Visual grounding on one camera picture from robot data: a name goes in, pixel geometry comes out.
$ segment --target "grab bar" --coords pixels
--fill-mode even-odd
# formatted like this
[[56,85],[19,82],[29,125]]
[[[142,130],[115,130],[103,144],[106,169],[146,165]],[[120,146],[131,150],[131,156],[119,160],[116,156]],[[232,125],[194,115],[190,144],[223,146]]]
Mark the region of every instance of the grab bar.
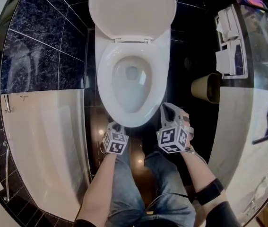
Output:
[[9,181],[8,181],[8,164],[9,164],[9,145],[6,141],[3,142],[3,146],[7,147],[6,150],[6,192],[7,192],[7,196],[4,197],[4,201],[5,202],[9,202],[10,201],[10,193],[9,193]]
[[3,97],[5,99],[5,103],[6,103],[6,106],[7,106],[7,110],[5,112],[9,112],[10,113],[11,112],[11,108],[10,108],[9,95],[7,94],[7,95],[4,95]]

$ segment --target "toilet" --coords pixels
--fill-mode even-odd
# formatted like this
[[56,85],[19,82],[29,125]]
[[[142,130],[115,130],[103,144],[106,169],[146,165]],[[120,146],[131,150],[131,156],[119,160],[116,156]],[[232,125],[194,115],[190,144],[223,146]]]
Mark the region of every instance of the toilet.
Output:
[[165,95],[176,0],[89,0],[97,84],[109,115],[145,124]]

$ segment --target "toilet lid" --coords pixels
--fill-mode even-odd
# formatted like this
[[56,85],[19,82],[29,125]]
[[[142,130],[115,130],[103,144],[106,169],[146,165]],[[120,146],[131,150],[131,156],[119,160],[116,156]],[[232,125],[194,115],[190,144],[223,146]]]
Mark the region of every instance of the toilet lid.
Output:
[[111,39],[156,39],[171,25],[176,0],[89,0],[91,17]]

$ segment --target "toilet seat hinge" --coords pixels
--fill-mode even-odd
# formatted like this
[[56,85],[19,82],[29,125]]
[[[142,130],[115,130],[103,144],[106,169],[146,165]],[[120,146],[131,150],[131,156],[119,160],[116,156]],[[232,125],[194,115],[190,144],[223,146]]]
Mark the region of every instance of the toilet seat hinge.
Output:
[[124,42],[132,42],[132,43],[144,43],[144,44],[150,44],[151,39],[147,38],[136,38],[136,37],[125,37],[125,38],[118,38],[115,39],[115,43],[124,43]]

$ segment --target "leg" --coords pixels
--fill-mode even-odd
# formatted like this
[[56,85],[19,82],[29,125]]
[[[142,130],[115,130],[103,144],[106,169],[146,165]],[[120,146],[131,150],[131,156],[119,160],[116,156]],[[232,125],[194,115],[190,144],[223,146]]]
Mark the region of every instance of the leg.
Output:
[[106,226],[128,226],[140,219],[144,211],[142,197],[130,171],[129,152],[126,149],[123,155],[116,158],[112,201]]
[[[154,174],[160,194],[175,192],[187,195],[176,165],[159,151],[145,158],[145,166]],[[187,198],[168,194],[158,200],[154,214],[180,227],[191,227],[194,225],[196,212]]]

